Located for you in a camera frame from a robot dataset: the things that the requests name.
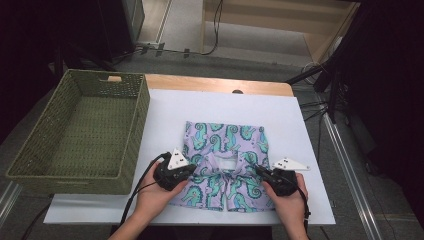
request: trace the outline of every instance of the woven basket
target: woven basket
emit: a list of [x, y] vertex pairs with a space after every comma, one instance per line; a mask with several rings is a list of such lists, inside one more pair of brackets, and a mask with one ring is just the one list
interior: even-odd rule
[[39, 193], [128, 194], [149, 101], [143, 74], [68, 70], [6, 177]]

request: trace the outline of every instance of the white tabletop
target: white tabletop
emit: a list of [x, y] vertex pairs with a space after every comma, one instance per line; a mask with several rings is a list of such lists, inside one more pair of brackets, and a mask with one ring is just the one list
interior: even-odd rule
[[[182, 149], [185, 122], [213, 122], [265, 127], [268, 157], [289, 157], [311, 167], [302, 172], [309, 192], [311, 225], [335, 224], [315, 155], [295, 97], [176, 90], [149, 90], [150, 106], [140, 146], [133, 188], [148, 163], [161, 153]], [[117, 224], [129, 195], [56, 194], [44, 219], [49, 224]], [[128, 215], [134, 209], [134, 203]], [[217, 212], [168, 206], [155, 225], [273, 225], [274, 211]]]

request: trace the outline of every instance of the person's left hand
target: person's left hand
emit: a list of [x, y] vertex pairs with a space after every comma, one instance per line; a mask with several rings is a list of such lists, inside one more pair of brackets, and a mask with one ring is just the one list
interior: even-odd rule
[[[152, 168], [144, 177], [140, 184], [140, 188], [154, 183], [153, 173], [159, 165], [159, 162], [154, 163]], [[137, 196], [137, 205], [135, 207], [133, 215], [144, 215], [149, 219], [153, 219], [158, 216], [163, 209], [166, 207], [168, 202], [180, 193], [187, 185], [187, 180], [180, 182], [172, 191], [167, 191], [161, 188], [158, 184], [153, 184], [142, 189]]]

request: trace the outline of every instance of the hand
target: hand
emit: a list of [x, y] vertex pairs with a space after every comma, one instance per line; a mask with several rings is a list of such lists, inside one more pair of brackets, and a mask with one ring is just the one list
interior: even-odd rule
[[[299, 188], [303, 191], [306, 198], [308, 198], [308, 191], [306, 190], [305, 180], [303, 175], [296, 173], [296, 179]], [[275, 194], [272, 187], [265, 181], [262, 182], [266, 193], [274, 202], [275, 211], [280, 218], [281, 223], [287, 230], [290, 239], [308, 239], [306, 230], [303, 226], [305, 203], [299, 193], [296, 191], [290, 196], [279, 197]]]
[[[154, 183], [153, 173], [159, 162], [156, 162], [140, 184], [140, 188]], [[168, 202], [180, 193], [187, 185], [187, 180], [180, 182], [172, 191], [161, 188], [158, 184], [153, 184], [143, 188], [137, 196], [137, 205], [133, 215], [144, 215], [151, 219], [159, 215], [166, 207]]]
[[[153, 164], [141, 182], [140, 189], [155, 182], [153, 173], [158, 165], [158, 162]], [[183, 190], [185, 185], [187, 185], [187, 180], [180, 182], [172, 191], [167, 191], [157, 184], [140, 190], [133, 214], [109, 239], [136, 239], [150, 221], [163, 211], [168, 202]]]

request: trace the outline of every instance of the paisley fabric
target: paisley fabric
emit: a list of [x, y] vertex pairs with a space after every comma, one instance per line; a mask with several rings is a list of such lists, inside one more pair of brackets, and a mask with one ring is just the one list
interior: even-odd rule
[[255, 165], [269, 169], [263, 127], [186, 123], [184, 156], [197, 168], [171, 205], [223, 211], [274, 209]]

